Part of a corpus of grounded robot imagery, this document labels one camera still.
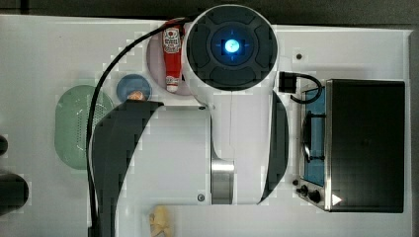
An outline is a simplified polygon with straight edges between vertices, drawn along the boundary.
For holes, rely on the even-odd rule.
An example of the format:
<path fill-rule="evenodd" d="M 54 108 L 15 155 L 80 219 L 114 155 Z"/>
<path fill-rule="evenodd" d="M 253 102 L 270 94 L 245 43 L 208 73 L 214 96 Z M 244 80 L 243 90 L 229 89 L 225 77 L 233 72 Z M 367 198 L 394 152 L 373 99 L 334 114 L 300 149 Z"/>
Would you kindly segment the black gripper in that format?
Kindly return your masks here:
<path fill-rule="evenodd" d="M 280 72 L 279 91 L 293 94 L 296 91 L 296 75 L 291 72 Z"/>

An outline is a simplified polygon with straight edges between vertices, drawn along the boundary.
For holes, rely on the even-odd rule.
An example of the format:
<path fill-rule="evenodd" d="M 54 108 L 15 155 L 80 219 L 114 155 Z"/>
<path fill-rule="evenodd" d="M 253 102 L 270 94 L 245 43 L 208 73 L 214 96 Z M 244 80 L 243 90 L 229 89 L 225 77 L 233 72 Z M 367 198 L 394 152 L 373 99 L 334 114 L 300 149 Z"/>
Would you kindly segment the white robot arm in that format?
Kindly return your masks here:
<path fill-rule="evenodd" d="M 128 100 L 90 140 L 89 237 L 156 237 L 168 205 L 258 204 L 287 168 L 289 119 L 272 25 L 240 5 L 192 20 L 182 45 L 188 97 Z"/>

